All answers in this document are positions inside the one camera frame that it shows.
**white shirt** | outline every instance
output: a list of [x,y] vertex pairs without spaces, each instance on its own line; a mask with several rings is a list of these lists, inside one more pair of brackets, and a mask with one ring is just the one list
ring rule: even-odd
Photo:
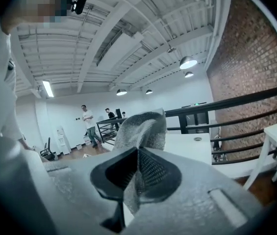
[[[91,110],[87,110],[86,112],[83,112],[83,118],[84,119],[89,118],[90,116],[94,116]],[[96,122],[93,118],[92,119],[86,119],[84,121],[84,123],[85,123],[86,129],[89,129],[91,127],[96,126]]]
[[9,97],[9,103],[13,106],[9,108],[7,105],[1,106],[1,110],[8,111],[6,113],[7,117],[4,121],[0,120],[0,131],[3,136],[11,138],[13,140],[18,140],[23,138],[22,133],[20,132],[19,126],[16,121],[16,112],[15,112],[15,84],[16,84],[16,73],[15,68],[13,70],[8,70],[8,63],[11,57],[11,46],[10,46],[10,35],[6,35],[2,32],[0,25],[0,82],[4,81],[7,87],[11,90],[11,97]]

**fluorescent light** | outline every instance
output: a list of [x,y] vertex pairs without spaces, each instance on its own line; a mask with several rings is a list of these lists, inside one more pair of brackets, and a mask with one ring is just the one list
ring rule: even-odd
[[50,82],[49,81],[42,81],[44,87],[45,87],[45,90],[48,94],[48,97],[54,97],[53,93],[52,93],[52,90],[51,90],[51,86],[50,86]]
[[124,89],[118,89],[118,91],[117,91],[117,95],[118,95],[118,96],[125,95],[126,93],[127,93],[127,91],[124,90]]
[[194,60],[192,57],[186,56],[183,57],[182,60],[179,63],[179,68],[180,69],[188,69],[193,67],[194,65],[197,64],[197,60]]
[[185,74],[185,77],[191,77],[191,76],[194,76],[194,74],[190,71]]

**man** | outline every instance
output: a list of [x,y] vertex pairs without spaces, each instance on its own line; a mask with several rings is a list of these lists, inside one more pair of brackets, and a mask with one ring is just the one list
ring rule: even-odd
[[105,112],[108,113],[109,118],[114,118],[114,117],[115,117],[114,113],[111,112],[109,108],[106,108],[106,109],[105,109]]
[[99,142],[101,142],[101,139],[96,134],[96,123],[94,121],[93,113],[90,110],[87,110],[86,105],[82,105],[81,109],[83,110],[82,120],[85,123],[89,139],[93,143],[93,147],[96,147],[98,144],[94,138],[96,138]]
[[[22,23],[54,22],[59,16],[65,16],[67,9],[67,0],[11,0],[4,14],[0,16],[0,80],[11,89],[14,104],[17,98],[16,73],[11,59],[10,33]],[[9,110],[5,122],[0,122],[0,132],[5,137],[19,141],[24,149],[31,149],[19,130],[15,105],[13,110]]]

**white t-shirt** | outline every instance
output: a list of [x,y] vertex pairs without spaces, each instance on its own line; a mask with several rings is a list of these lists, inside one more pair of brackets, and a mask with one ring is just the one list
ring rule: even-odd
[[1,132],[3,136],[11,138],[13,140],[19,140],[23,138],[22,133],[20,132],[19,126],[16,121],[16,112],[15,112],[15,84],[16,84],[16,72],[15,67],[13,70],[8,70],[9,59],[11,57],[11,46],[10,46],[10,35],[6,35],[2,32],[0,25],[0,81],[4,81],[6,85],[11,89],[13,93],[13,105],[14,109],[9,111],[8,117],[4,124],[1,125]]
[[[86,112],[83,112],[83,118],[89,118],[90,116],[94,116],[91,110],[87,110]],[[86,129],[96,126],[96,122],[93,118],[86,119],[84,123],[85,123]]]

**black railing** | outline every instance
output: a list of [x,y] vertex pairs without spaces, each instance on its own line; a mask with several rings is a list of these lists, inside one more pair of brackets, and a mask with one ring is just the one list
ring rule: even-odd
[[[186,121],[186,116],[187,115],[195,115],[195,114],[198,114],[198,113],[207,113],[209,111],[221,110],[221,109],[225,109],[225,108],[230,108],[230,107],[234,107],[234,106],[239,106],[239,105],[243,105],[243,104],[248,104],[248,103],[252,103],[252,102],[261,101],[261,100],[264,100],[264,99],[267,99],[267,98],[270,98],[270,97],[273,97],[273,96],[277,96],[277,87],[273,88],[273,89],[261,91],[261,92],[256,92],[256,93],[244,95],[244,96],[239,96],[239,97],[235,97],[235,98],[221,100],[221,101],[214,102],[214,103],[209,103],[209,104],[204,104],[204,105],[199,105],[199,106],[186,107],[186,108],[166,111],[165,112],[166,113],[166,118],[178,117],[179,124],[180,124],[179,127],[169,127],[167,129],[169,131],[180,130],[182,134],[188,134],[188,130],[209,129],[209,128],[213,128],[213,127],[233,125],[233,124],[252,121],[252,120],[255,120],[255,119],[258,119],[258,118],[267,117],[267,116],[270,116],[272,114],[276,114],[277,109],[274,109],[274,110],[271,110],[271,111],[268,111],[268,112],[265,112],[265,113],[261,113],[261,114],[255,115],[255,116],[245,117],[245,118],[241,118],[241,119],[237,119],[237,120],[231,120],[231,121],[223,122],[223,123],[187,126],[187,121]],[[108,120],[98,122],[97,125],[98,125],[98,129],[101,133],[102,140],[103,141],[104,140],[114,141],[114,139],[109,136],[109,133],[107,134],[106,132],[109,129],[109,130],[113,130],[113,132],[116,133],[117,130],[118,130],[118,127],[117,128],[106,128],[107,129],[106,131],[104,131],[104,128],[111,125],[111,124],[122,123],[125,119],[126,118],[113,119],[113,120],[108,119]],[[260,129],[260,130],[256,130],[256,131],[252,131],[252,132],[248,132],[248,133],[243,133],[243,134],[240,134],[240,135],[235,135],[235,136],[230,136],[230,137],[222,137],[222,138],[217,138],[217,139],[210,139],[210,142],[219,142],[219,141],[242,139],[242,138],[251,137],[251,136],[263,133],[263,132],[264,132],[264,130]],[[218,151],[213,151],[212,155],[223,155],[223,154],[230,154],[230,153],[247,151],[247,150],[259,148],[262,145],[263,145],[263,143],[258,143],[258,144],[253,144],[253,145],[249,145],[249,146],[241,147],[241,148],[236,148],[236,149],[218,150]],[[269,154],[277,154],[277,149],[275,149],[273,151],[270,151]],[[245,161],[249,161],[249,160],[253,160],[253,159],[257,159],[257,158],[259,158],[259,155],[244,158],[244,159],[239,159],[239,160],[213,162],[212,164],[213,165],[224,165],[224,164],[240,163],[240,162],[245,162]]]

